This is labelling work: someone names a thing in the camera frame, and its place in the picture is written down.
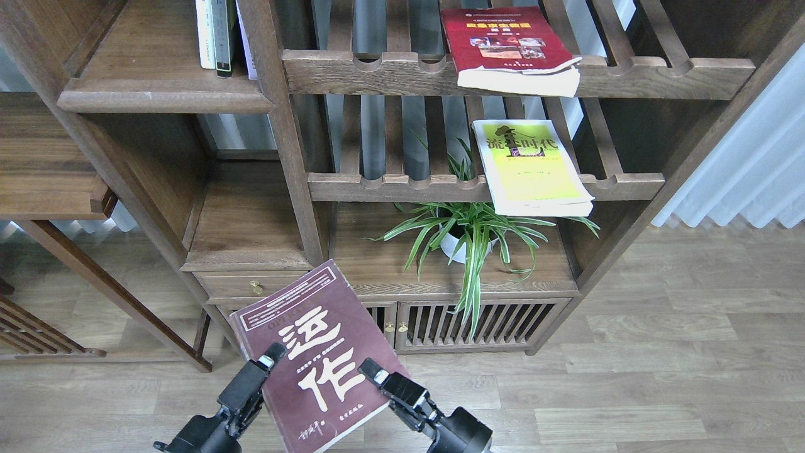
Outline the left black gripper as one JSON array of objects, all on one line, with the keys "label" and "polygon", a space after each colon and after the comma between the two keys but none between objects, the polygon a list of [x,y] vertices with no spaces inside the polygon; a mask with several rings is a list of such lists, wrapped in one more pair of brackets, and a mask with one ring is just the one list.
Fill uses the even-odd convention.
[{"label": "left black gripper", "polygon": [[153,447],[164,452],[241,452],[238,439],[264,403],[262,385],[286,353],[282,342],[273,342],[258,361],[247,362],[219,394],[221,407],[214,416],[193,416],[170,444],[156,441]]}]

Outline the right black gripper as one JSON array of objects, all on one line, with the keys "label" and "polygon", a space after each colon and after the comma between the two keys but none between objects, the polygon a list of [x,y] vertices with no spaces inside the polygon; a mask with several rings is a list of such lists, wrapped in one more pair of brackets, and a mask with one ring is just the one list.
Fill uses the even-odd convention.
[{"label": "right black gripper", "polygon": [[405,425],[431,439],[428,452],[491,451],[492,430],[466,409],[459,406],[444,415],[425,387],[398,372],[390,374],[372,358],[358,370],[390,399],[391,410]]}]

